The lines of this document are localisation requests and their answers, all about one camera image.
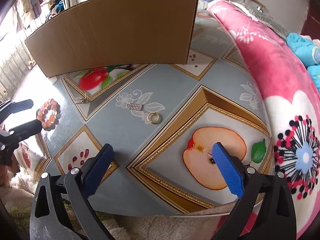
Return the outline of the brown cardboard box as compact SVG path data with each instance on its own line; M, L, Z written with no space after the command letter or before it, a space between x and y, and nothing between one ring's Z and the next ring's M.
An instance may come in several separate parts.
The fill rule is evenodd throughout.
M199 0L90 0L34 31L25 44L44 75L121 64L185 64Z

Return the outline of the silver rhinestone earring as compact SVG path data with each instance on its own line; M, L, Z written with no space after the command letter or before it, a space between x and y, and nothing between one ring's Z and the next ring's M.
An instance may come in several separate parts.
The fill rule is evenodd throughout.
M86 102L86 98L84 98L84 97L77 97L77 98L74 99L74 103L76 105L82 104L82 103L85 103L85 102Z
M133 111L141 111L143 109L143 105L140 103L127 103L127 108Z

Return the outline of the pink floral blanket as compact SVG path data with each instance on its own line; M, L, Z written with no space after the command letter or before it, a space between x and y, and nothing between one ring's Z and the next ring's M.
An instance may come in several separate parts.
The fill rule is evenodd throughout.
M287 179L298 239L319 239L319 93L298 57L272 29L232 2L208 11L229 33L259 88L273 138L275 170Z

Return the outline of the fruit pattern tablecloth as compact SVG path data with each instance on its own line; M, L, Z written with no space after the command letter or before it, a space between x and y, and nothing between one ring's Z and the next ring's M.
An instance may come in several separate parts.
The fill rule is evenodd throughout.
M76 105L74 99L86 98ZM94 209L124 216L217 212L236 200L210 156L220 142L243 164L273 172L265 107L233 40L204 10L197 14L188 62L135 64L47 78L35 67L14 96L31 99L11 128L42 119L39 135L16 151L39 178L67 173L104 144L114 159ZM141 111L127 108L140 103Z

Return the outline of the blue quilt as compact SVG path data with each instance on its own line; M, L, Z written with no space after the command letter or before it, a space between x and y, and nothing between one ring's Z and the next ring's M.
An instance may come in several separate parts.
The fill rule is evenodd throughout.
M310 36L290 33L286 38L288 47L304 64L319 92L319 40Z

